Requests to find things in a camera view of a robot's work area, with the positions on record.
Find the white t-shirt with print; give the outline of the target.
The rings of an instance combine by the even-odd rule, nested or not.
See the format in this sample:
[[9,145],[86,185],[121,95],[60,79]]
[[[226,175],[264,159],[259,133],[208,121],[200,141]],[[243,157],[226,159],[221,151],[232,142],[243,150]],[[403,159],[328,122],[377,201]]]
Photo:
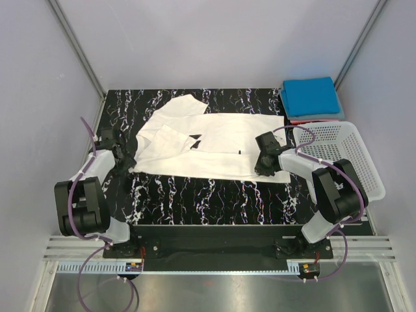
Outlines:
[[208,113],[192,95],[171,99],[138,131],[134,173],[289,183],[288,172],[265,177],[254,167],[259,156],[256,137],[281,127],[276,115]]

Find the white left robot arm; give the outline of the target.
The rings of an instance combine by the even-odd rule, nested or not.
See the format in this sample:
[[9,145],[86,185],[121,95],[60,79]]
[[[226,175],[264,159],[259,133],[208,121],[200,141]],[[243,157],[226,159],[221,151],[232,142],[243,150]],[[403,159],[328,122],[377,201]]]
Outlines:
[[134,257],[140,241],[131,236],[131,226],[111,216],[102,185],[109,174],[122,174],[135,164],[124,133],[118,128],[102,129],[81,169],[54,187],[61,234],[117,244],[124,256]]

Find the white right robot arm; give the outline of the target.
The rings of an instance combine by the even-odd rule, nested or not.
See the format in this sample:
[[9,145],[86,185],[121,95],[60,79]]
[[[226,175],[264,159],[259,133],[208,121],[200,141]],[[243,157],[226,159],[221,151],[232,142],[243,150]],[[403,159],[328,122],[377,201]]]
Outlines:
[[259,156],[254,167],[260,176],[271,177],[286,171],[305,179],[317,212],[303,225],[303,237],[295,241],[301,257],[311,257],[319,248],[318,242],[332,234],[343,223],[360,218],[369,204],[368,196],[352,163],[347,159],[324,161],[288,146],[281,146],[271,136],[256,138]]

